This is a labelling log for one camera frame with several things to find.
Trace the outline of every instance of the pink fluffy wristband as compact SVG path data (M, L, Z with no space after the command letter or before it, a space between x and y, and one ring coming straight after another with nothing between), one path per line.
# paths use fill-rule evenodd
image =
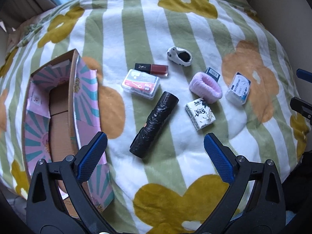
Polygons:
M194 75L189 89L203 98L207 104L212 104L222 98L222 90L218 83L211 76L203 72L198 72Z

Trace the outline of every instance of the lipstick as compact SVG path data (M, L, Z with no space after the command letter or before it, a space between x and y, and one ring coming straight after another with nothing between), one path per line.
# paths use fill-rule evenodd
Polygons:
M163 76L168 75L167 65L136 63L135 70L142 71L152 75L163 75Z

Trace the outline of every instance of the bed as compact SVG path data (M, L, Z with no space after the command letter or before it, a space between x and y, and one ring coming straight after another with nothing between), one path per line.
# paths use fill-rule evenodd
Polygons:
M26 31L10 36L0 69L0 178L24 198L29 187L22 140L26 85L32 72L72 49L97 70L100 124L109 139L106 157L114 192L102 214L117 231L185 233L198 228L228 187L203 149L209 132L236 155L254 162L274 160L282 182L305 150L310 126L289 106L299 96L290 62L246 0L71 0L26 25ZM171 46L189 50L192 65L167 60ZM135 63L169 66L152 101L121 88ZM211 104L216 121L197 132L184 106L198 98L188 84L207 67L221 74L223 93L236 72L252 84L241 108L224 97ZM163 91L176 95L179 104L151 154L141 160L129 146Z

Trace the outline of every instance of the open box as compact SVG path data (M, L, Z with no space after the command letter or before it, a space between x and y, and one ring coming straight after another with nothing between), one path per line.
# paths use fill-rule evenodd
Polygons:
M77 50L31 74L23 110L23 152L29 182L39 159L62 161L101 131L97 87L96 71L86 66ZM113 200L105 153L83 188L99 211ZM59 189L69 213L75 215L62 182Z

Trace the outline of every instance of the metal bolt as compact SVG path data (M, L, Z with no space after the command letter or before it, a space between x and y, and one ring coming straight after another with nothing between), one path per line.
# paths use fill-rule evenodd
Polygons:
M274 165L274 162L271 159L268 159L266 162L268 163L268 165Z
M44 159L39 159L37 163L38 164L43 164L44 163Z
M246 161L246 158L245 158L244 156L238 156L238 157L237 157L237 160L238 160L239 162L245 162L245 161Z
M70 162L71 160L74 159L74 156L73 155L68 155L65 159L66 159L67 162Z

